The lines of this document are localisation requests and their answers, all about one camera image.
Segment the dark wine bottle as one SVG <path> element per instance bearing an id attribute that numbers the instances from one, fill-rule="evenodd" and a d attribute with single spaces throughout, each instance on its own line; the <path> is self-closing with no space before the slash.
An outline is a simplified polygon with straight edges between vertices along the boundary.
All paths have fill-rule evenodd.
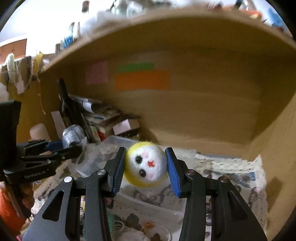
<path id="1" fill-rule="evenodd" d="M 66 126 L 66 128 L 70 127 L 71 125 L 81 126 L 79 114 L 75 109 L 74 102 L 68 95 L 64 79 L 58 79 L 57 83 L 59 85 L 59 93 L 61 99 L 60 114 L 64 125 Z"/>

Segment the white paper note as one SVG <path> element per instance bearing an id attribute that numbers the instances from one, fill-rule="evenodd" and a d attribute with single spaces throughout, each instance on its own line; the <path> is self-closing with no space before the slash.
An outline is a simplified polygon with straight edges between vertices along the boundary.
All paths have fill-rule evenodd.
<path id="1" fill-rule="evenodd" d="M 52 111 L 51 112 L 54 124 L 55 124 L 55 128 L 56 128 L 56 132 L 58 135 L 58 138 L 61 140 L 63 137 L 63 132 L 66 129 L 66 126 L 62 120 L 62 116 L 60 115 L 59 111 Z"/>

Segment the clear plastic storage box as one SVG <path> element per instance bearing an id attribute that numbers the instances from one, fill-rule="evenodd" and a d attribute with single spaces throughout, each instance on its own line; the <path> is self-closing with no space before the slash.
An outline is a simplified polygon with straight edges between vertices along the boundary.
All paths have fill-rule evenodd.
<path id="1" fill-rule="evenodd" d="M 82 177 L 88 177 L 98 169 L 104 168 L 107 161 L 114 159 L 120 147 L 128 150 L 137 142 L 128 138 L 109 136 L 99 144 L 87 144 L 82 162 L 76 166 L 75 170 Z"/>

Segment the pink sticky note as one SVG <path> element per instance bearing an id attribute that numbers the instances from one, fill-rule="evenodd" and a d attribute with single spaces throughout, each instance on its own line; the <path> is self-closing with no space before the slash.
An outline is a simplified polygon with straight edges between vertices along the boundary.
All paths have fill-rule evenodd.
<path id="1" fill-rule="evenodd" d="M 109 81 L 108 62 L 102 61 L 86 67 L 85 80 L 87 85 L 107 83 Z"/>

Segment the orange sticky note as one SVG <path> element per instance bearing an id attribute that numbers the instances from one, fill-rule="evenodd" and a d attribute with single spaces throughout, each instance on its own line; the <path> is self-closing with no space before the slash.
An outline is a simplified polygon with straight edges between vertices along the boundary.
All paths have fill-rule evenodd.
<path id="1" fill-rule="evenodd" d="M 114 75 L 116 90 L 169 90 L 171 74 L 162 69 L 119 73 Z"/>

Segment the wooden shelf board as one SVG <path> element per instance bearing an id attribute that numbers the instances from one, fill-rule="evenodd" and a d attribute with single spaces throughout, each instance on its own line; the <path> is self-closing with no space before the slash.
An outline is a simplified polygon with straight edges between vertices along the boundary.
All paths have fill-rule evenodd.
<path id="1" fill-rule="evenodd" d="M 159 50 L 206 49 L 295 59 L 295 41 L 240 11 L 156 9 L 105 25 L 60 53 L 43 74 L 113 55 Z"/>

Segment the beige cylindrical roll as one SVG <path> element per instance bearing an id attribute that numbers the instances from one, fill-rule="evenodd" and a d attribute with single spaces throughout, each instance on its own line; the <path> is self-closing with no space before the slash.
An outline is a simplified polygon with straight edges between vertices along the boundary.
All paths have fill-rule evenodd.
<path id="1" fill-rule="evenodd" d="M 30 129 L 30 137 L 32 140 L 51 140 L 47 128 L 43 123 L 39 123 Z"/>

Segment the stack of papers and books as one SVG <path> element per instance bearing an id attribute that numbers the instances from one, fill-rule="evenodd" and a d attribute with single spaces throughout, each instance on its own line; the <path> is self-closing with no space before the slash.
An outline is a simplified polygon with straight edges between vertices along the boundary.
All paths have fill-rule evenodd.
<path id="1" fill-rule="evenodd" d="M 70 95 L 81 112 L 84 128 L 91 143 L 103 142 L 114 134 L 113 126 L 122 120 L 122 112 L 100 100 Z"/>

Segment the butterfly print tablecloth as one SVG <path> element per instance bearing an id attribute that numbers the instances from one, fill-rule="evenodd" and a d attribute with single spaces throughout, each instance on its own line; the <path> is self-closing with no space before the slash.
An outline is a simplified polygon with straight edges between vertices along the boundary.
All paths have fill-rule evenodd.
<path id="1" fill-rule="evenodd" d="M 206 198 L 212 202 L 212 240 L 266 240 L 255 215 L 228 178 L 203 177 L 177 159 L 172 148 L 165 150 L 173 192 L 185 198 L 186 210 L 180 240 L 204 240 Z M 126 149 L 87 178 L 70 176 L 56 187 L 27 229 L 24 240 L 79 240 L 81 196 L 86 197 L 86 240 L 111 240 L 106 198 L 120 189 Z"/>

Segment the green sticky note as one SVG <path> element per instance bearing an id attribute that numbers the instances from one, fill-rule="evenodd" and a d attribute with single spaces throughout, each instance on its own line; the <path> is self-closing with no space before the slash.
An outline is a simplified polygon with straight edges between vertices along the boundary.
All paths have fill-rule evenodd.
<path id="1" fill-rule="evenodd" d="M 143 63 L 129 63 L 121 65 L 117 69 L 117 73 L 128 73 L 128 72 L 137 72 L 137 71 L 146 71 L 153 70 L 154 63 L 152 62 L 143 62 Z"/>

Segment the small white cardboard box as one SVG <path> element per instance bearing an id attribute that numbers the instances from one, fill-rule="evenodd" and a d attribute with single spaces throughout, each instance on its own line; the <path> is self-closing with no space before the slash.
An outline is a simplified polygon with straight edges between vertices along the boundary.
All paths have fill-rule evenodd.
<path id="1" fill-rule="evenodd" d="M 129 118 L 129 119 L 123 120 L 123 121 L 117 123 L 116 125 L 114 125 L 113 132 L 117 136 L 122 133 L 136 130 L 138 128 L 140 128 L 140 124 L 138 122 L 138 119 Z"/>

